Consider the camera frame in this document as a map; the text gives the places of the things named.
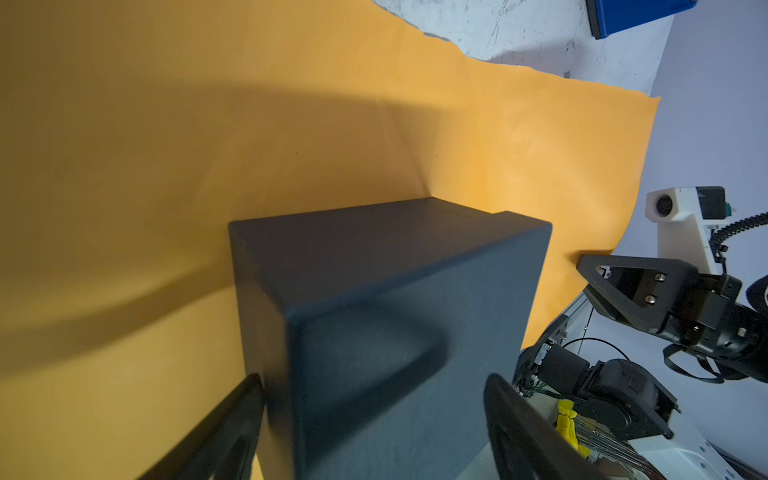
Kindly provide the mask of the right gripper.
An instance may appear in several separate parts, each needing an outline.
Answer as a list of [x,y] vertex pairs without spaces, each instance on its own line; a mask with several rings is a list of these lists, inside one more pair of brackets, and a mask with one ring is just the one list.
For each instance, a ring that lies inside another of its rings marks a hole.
[[611,320],[652,335],[661,334],[669,316],[681,322],[682,332],[662,351],[665,366],[673,372],[698,378],[672,360],[684,352],[709,374],[702,382],[767,381],[766,277],[748,287],[748,304],[742,305],[736,301],[738,279],[703,275],[702,284],[687,292],[672,313],[698,278],[698,268],[688,262],[585,254],[577,261],[577,271],[588,282],[588,300]]

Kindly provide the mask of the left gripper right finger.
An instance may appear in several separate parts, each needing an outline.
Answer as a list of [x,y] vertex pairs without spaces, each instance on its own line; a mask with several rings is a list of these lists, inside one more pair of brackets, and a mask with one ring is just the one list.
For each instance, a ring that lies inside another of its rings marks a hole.
[[502,376],[489,375],[483,403],[491,450],[501,479],[603,477]]

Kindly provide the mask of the dark navy gift box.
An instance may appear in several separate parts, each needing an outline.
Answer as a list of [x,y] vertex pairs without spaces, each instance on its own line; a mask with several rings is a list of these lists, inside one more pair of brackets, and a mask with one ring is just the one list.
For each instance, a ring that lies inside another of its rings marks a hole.
[[550,223],[436,198],[228,227],[267,479],[454,479],[514,373]]

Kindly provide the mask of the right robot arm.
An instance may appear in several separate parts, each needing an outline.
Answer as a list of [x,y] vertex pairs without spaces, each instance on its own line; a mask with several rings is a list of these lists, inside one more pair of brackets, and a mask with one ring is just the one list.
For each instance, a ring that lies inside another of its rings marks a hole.
[[[767,280],[746,291],[728,274],[706,274],[682,260],[583,255],[578,272],[585,294],[600,315],[667,341],[668,369],[689,377],[675,362],[683,352],[705,371],[702,382],[723,384],[767,380]],[[607,426],[620,440],[653,436],[671,439],[676,398],[650,372],[626,356],[595,365],[563,345],[546,341],[524,350],[515,378],[526,396],[545,384],[543,394],[570,400],[575,411]]]

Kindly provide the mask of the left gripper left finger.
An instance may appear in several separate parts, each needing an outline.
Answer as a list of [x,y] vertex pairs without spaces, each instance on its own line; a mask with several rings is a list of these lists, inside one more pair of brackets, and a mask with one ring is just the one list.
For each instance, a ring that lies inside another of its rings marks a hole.
[[265,393],[248,375],[144,479],[249,479],[259,441]]

